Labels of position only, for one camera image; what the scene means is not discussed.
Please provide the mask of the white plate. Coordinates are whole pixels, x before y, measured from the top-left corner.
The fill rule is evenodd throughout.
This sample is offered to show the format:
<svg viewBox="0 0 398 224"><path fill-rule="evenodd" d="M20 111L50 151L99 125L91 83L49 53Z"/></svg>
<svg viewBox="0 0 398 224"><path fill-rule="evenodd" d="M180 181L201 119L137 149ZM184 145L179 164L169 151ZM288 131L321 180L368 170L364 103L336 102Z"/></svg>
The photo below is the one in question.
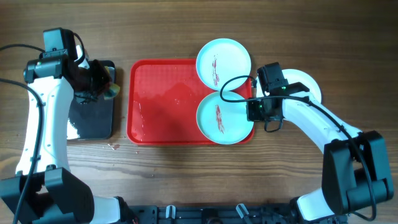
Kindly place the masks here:
<svg viewBox="0 0 398 224"><path fill-rule="evenodd" d="M282 70L284 78L287 79L289 84L293 83L303 83L309 88L310 93L313 94L315 99L321 103L322 102L322 92L318 83L307 73L297 70L297 69L283 69Z"/></svg>

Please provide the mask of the light blue plate bottom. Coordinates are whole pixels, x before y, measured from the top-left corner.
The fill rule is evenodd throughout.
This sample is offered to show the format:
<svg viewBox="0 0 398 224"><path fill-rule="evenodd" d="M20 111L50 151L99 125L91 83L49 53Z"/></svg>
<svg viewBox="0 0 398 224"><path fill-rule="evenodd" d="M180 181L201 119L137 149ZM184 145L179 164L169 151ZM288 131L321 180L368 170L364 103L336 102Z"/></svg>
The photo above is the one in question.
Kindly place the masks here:
<svg viewBox="0 0 398 224"><path fill-rule="evenodd" d="M243 97L235 92L214 92L197 108L196 121L201 133L217 144L236 144L246 139L254 123L248 121Z"/></svg>

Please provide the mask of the green and yellow sponge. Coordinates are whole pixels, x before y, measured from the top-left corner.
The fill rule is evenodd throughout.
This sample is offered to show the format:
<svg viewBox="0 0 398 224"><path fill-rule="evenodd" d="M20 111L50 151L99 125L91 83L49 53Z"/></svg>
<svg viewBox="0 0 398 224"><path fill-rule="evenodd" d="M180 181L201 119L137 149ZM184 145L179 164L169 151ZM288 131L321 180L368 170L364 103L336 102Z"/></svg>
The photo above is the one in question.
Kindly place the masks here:
<svg viewBox="0 0 398 224"><path fill-rule="evenodd" d="M105 69L107 70L107 72L111 76L111 82L110 82L108 90L106 90L104 92L103 96L104 96L105 100L112 100L115 97L117 97L117 95L119 94L120 86L116 84L116 70L115 70L115 68L114 67L105 66Z"/></svg>

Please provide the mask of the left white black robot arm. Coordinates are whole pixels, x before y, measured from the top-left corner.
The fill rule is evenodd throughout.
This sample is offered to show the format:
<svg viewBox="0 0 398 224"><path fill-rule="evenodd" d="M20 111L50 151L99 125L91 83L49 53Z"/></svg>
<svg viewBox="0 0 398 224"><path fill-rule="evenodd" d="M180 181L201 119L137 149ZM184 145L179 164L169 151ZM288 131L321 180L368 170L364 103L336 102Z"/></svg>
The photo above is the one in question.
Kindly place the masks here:
<svg viewBox="0 0 398 224"><path fill-rule="evenodd" d="M45 47L27 63L21 87L29 95L27 132L15 176L1 181L1 199L14 223L136 223L121 197L95 197L69 168L70 105L110 100L119 93L112 65L88 61L78 34L45 30Z"/></svg>

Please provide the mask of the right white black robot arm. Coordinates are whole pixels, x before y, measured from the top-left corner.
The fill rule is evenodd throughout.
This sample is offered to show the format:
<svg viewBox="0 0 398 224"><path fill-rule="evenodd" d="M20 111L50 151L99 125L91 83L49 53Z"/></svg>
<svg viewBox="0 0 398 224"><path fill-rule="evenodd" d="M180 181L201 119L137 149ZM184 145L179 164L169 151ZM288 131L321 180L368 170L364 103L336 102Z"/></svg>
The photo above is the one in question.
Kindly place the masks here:
<svg viewBox="0 0 398 224"><path fill-rule="evenodd" d="M320 221L357 214L394 196L384 138L377 131L363 132L322 105L322 92L307 73L282 69L271 63L257 69L252 84L256 97L247 103L248 120L290 121L300 128L323 154L322 186L293 201L297 222Z"/></svg>

